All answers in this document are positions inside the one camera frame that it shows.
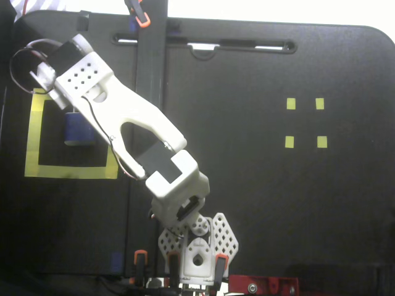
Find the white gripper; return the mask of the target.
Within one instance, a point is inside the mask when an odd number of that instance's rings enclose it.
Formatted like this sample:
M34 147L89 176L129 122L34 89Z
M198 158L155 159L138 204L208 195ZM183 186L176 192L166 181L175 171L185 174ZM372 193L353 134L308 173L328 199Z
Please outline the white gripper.
M44 89L44 92L61 110L67 107L67 99L55 88L56 72L51 66L46 63L40 63L36 72L30 71L30 76Z

